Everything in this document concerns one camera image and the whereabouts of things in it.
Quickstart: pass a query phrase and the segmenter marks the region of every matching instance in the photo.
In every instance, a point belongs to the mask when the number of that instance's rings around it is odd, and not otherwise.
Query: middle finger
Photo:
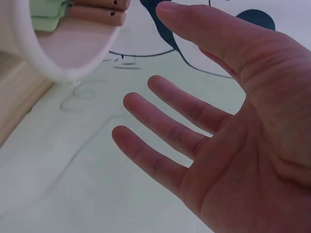
[[[209,139],[170,118],[137,93],[126,95],[123,104],[143,125],[190,159],[195,159],[201,146]]]

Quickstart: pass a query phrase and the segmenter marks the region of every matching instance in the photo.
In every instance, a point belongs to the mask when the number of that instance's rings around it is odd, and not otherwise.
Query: knuckle
[[[135,152],[133,153],[132,159],[133,160],[139,159],[139,157],[143,156],[146,153],[146,150],[147,148],[145,144],[137,146]]]
[[[178,143],[181,141],[184,131],[185,129],[183,127],[175,126],[171,128],[168,137],[173,143]]]
[[[203,138],[202,140],[198,141],[198,143],[192,148],[192,154],[196,157],[200,151],[202,150],[202,146],[207,143],[207,138]]]
[[[153,171],[153,176],[156,176],[157,174],[160,173],[161,169],[163,168],[165,164],[165,159],[163,158],[158,158],[155,163],[153,164],[152,171]]]
[[[208,108],[208,104],[205,102],[199,102],[194,104],[188,113],[189,118],[192,119],[192,121],[197,122],[201,116],[203,115],[203,112]]]

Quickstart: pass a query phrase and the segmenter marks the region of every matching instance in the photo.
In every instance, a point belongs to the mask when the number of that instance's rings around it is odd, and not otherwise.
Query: wooden edge
[[[20,57],[0,52],[0,147],[53,84]]]
[[[11,135],[16,126],[31,111],[32,107],[42,98],[42,96],[54,85],[49,80],[43,80],[34,91],[13,111],[6,120],[4,127],[0,129],[0,147]]]

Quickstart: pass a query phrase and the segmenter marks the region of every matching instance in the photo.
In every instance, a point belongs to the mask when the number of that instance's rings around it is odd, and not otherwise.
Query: skin
[[[231,115],[153,76],[149,88],[213,137],[130,93],[125,108],[193,163],[177,164],[125,126],[113,130],[115,143],[216,233],[311,232],[311,52],[209,6],[162,2],[157,14],[228,71],[246,99]]]

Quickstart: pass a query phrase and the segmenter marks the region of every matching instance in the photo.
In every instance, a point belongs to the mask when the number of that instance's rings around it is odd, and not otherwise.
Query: finger
[[[220,65],[221,68],[223,68],[231,77],[235,78],[237,81],[240,80],[240,74],[236,72],[234,69],[232,69],[224,60],[220,59],[219,57],[211,54],[210,52],[207,52],[201,48],[199,48],[201,53],[203,53],[206,57],[208,57],[210,60],[216,62],[218,65]]]
[[[125,108],[142,124],[178,152],[195,159],[208,137],[173,120],[142,96],[130,93],[124,98]]]
[[[242,83],[268,69],[269,64],[284,60],[284,56],[275,56],[274,62],[271,62],[271,55],[302,48],[282,33],[246,22],[207,5],[186,6],[163,1],[157,5],[156,12],[174,33],[220,58],[241,74]]]
[[[149,176],[179,197],[187,168],[160,154],[124,126],[116,127],[112,137],[122,152]]]
[[[232,116],[179,89],[161,76],[151,77],[148,86],[161,100],[209,133],[218,132]]]

